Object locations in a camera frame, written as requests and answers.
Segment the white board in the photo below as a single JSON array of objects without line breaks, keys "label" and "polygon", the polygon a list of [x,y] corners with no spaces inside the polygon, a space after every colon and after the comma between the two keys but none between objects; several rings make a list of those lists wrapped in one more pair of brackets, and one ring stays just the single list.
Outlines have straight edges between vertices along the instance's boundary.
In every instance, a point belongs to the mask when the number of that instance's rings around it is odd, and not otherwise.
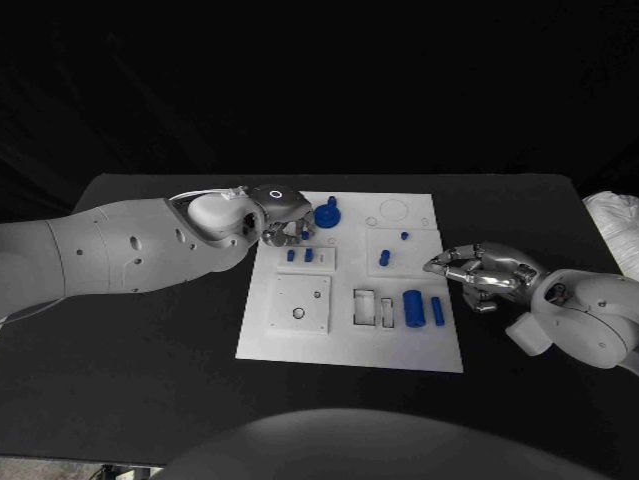
[{"label": "white board", "polygon": [[[316,236],[294,247],[291,263],[298,262],[297,266],[287,267],[285,247],[272,248],[258,244],[236,358],[463,372],[445,279],[421,271],[424,262],[441,252],[430,195],[301,193],[314,208],[326,203],[329,195],[336,197],[340,222],[330,229],[316,228]],[[407,240],[401,240],[402,231],[408,232]],[[330,268],[322,262],[314,262],[316,255],[311,262],[303,262],[307,247],[313,250],[334,249]],[[376,262],[379,267],[378,254],[382,249],[392,252],[391,268],[386,266],[379,270],[369,268],[369,264]],[[283,304],[278,301],[277,278],[290,276],[293,278],[280,283],[290,285],[294,281],[297,292],[293,290],[291,294],[306,305],[311,305],[309,294],[316,287],[307,278],[330,278],[330,298],[322,294],[322,305],[329,308],[326,334],[316,330],[301,332],[303,327],[297,328],[288,316],[296,302]],[[373,291],[373,326],[353,325],[355,290]],[[407,290],[420,290],[422,293],[425,325],[421,328],[408,328],[405,325],[402,292]],[[430,304],[434,296],[441,302],[443,327],[434,325]],[[382,298],[392,301],[394,328],[384,328]],[[270,327],[280,317],[287,327]],[[322,325],[314,317],[309,318],[311,325]]]}]

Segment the small blue part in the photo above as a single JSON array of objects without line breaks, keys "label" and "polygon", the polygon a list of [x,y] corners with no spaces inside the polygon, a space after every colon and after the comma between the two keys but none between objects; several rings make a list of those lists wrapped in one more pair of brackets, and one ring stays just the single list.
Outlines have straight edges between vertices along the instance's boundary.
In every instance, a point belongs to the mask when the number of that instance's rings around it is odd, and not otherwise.
[{"label": "small blue part", "polygon": [[405,325],[409,328],[424,327],[424,306],[420,290],[402,292],[402,310],[405,312]]},{"label": "small blue part", "polygon": [[441,303],[438,297],[431,297],[431,311],[434,313],[434,325],[437,327],[444,326],[444,314],[441,312]]},{"label": "small blue part", "polygon": [[381,251],[379,265],[385,267],[388,265],[388,258],[391,257],[391,252],[388,250]]},{"label": "small blue part", "polygon": [[320,228],[332,228],[340,221],[340,210],[336,207],[336,197],[329,197],[326,205],[320,205],[314,209],[314,223]]}]

